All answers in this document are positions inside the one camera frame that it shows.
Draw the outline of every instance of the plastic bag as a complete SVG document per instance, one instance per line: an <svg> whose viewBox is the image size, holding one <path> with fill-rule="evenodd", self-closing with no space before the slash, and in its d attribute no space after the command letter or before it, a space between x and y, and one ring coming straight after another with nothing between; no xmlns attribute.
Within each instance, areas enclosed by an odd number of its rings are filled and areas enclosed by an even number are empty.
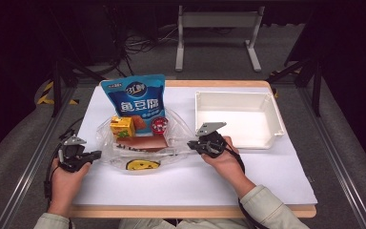
<svg viewBox="0 0 366 229"><path fill-rule="evenodd" d="M168 147L158 152L138 152L118 148L110 128L111 117L97 128L96 143L101 149L100 160L122 170L155 169L161 165L175 163L187 157L193 150L187 142L195 139L181 117L170 109L165 109L168 126L164 137Z"/></svg>

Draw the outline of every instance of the white plastic container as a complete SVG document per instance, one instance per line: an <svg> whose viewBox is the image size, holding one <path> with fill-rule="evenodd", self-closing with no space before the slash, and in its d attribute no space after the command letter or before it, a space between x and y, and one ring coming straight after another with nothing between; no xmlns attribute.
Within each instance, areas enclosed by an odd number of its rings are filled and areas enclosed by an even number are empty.
<svg viewBox="0 0 366 229"><path fill-rule="evenodd" d="M236 148L269 149L285 133L270 93L197 92L195 129L204 122L226 122L217 131L229 135Z"/></svg>

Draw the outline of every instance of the snack bag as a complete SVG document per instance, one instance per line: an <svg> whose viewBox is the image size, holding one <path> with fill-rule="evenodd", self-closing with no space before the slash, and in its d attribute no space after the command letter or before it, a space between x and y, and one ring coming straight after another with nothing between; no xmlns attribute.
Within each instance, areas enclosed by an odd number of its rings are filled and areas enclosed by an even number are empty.
<svg viewBox="0 0 366 229"><path fill-rule="evenodd" d="M155 118L165 117L165 75L134 75L100 82L117 114L131 117L136 135L152 135Z"/></svg>

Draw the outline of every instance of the yellow box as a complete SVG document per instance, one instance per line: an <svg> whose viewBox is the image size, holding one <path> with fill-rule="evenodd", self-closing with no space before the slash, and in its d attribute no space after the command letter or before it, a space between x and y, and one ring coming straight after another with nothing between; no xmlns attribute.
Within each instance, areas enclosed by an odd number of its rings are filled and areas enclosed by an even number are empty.
<svg viewBox="0 0 366 229"><path fill-rule="evenodd" d="M110 128L115 138L123 136L135 136L135 128L131 117L113 116Z"/></svg>

